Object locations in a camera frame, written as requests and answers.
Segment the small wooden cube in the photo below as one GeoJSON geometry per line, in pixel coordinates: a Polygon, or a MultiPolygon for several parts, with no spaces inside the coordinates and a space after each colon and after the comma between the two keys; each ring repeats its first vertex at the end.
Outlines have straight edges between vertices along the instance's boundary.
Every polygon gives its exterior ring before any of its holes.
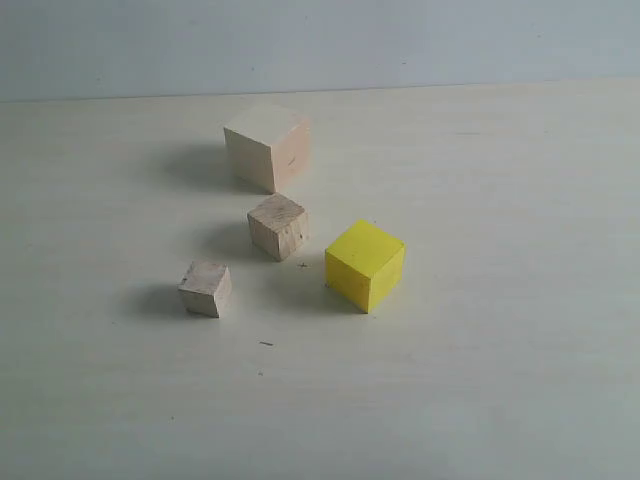
{"type": "Polygon", "coordinates": [[[184,308],[194,314],[220,318],[232,291],[229,266],[194,260],[178,285],[184,308]]]}

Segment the large pale wooden cube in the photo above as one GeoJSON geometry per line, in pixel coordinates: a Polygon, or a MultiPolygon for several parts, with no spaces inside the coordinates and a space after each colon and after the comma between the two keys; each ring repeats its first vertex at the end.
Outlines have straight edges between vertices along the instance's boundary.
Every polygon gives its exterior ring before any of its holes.
{"type": "Polygon", "coordinates": [[[310,119],[291,109],[253,105],[223,132],[233,172],[270,193],[282,191],[310,164],[310,119]]]}

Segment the yellow cube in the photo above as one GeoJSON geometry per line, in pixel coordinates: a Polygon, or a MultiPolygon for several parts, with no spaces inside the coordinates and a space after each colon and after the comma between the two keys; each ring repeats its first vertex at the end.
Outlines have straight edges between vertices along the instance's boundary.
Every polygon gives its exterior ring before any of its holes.
{"type": "Polygon", "coordinates": [[[357,220],[325,250],[326,284],[370,313],[402,278],[405,243],[357,220]]]}

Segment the medium wooden cube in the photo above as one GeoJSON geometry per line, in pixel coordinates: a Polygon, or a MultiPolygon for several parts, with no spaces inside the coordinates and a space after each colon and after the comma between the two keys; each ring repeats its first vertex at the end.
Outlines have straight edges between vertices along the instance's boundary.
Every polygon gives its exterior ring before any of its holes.
{"type": "Polygon", "coordinates": [[[247,213],[252,243],[276,261],[283,261],[309,238],[307,210],[274,193],[247,213]]]}

